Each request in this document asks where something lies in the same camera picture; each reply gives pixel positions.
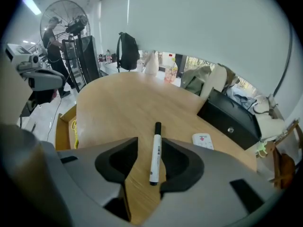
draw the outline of ceiling light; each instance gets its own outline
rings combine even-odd
[[[22,0],[25,5],[28,6],[28,8],[30,10],[32,10],[32,12],[35,14],[35,15],[38,15],[41,13],[40,9],[37,7],[37,5],[34,3],[33,0]]]

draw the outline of open cardboard box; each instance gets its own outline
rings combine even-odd
[[[71,128],[72,122],[77,119],[77,105],[73,106],[64,115],[58,115],[56,134],[55,134],[55,149],[67,150],[74,149],[75,133]]]

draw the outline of black shirt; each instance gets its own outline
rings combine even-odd
[[[61,53],[60,53],[60,49],[58,46],[55,46],[53,44],[51,44],[51,42],[49,41],[49,39],[51,37],[55,38],[55,35],[53,34],[53,30],[52,29],[47,29],[43,35],[43,46],[44,48],[47,49],[47,58],[50,61],[57,61],[58,59],[61,59]]]

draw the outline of black backpack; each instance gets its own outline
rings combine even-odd
[[[140,58],[136,40],[127,33],[119,33],[120,37],[117,45],[117,68],[120,72],[120,67],[125,70],[134,70],[137,68],[137,60]],[[120,40],[122,43],[122,56],[120,59]]]

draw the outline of black pants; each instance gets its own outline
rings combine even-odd
[[[71,77],[69,76],[69,73],[68,73],[67,69],[65,68],[63,60],[60,59],[60,60],[58,60],[56,62],[49,61],[49,63],[51,64],[53,70],[55,70],[55,71],[61,73],[62,75],[64,75],[65,81],[72,87],[73,86],[73,82],[71,80]],[[65,81],[64,81],[63,87],[58,89],[60,96],[62,96],[64,85],[65,85]]]

